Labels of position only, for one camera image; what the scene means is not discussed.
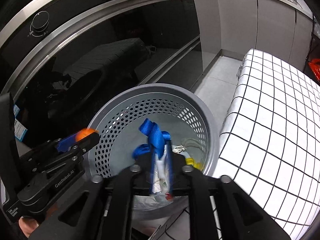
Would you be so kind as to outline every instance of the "yellow object on counter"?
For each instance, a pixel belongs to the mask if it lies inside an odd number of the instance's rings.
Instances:
[[[187,165],[192,165],[194,168],[201,170],[201,163],[196,163],[193,158],[186,158]]]

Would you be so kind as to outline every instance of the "oven knob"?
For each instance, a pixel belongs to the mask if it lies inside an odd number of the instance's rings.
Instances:
[[[49,23],[49,13],[46,11],[38,12],[32,20],[32,27],[35,32],[43,32]]]

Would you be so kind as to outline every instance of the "gray floor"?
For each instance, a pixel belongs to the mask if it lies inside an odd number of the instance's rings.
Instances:
[[[211,110],[219,131],[236,90],[236,74],[240,64],[240,60],[219,57],[212,66],[208,66],[210,70],[207,74],[194,85],[194,93]]]

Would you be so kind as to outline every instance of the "kitchen cabinet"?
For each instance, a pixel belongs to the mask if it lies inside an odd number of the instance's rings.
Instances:
[[[295,9],[278,0],[258,0],[256,49],[289,61],[294,37]]]
[[[221,48],[244,55],[256,46],[257,0],[218,0]]]
[[[297,11],[297,20],[294,30],[292,50],[289,64],[300,71],[303,71],[312,32],[312,20],[301,12]]]
[[[218,0],[194,0],[196,5],[203,70],[221,50],[221,33]]]

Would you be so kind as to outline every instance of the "red plastic bag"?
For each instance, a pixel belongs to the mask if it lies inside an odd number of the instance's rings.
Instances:
[[[320,81],[320,58],[314,58],[311,62],[308,62],[308,64],[317,80]]]

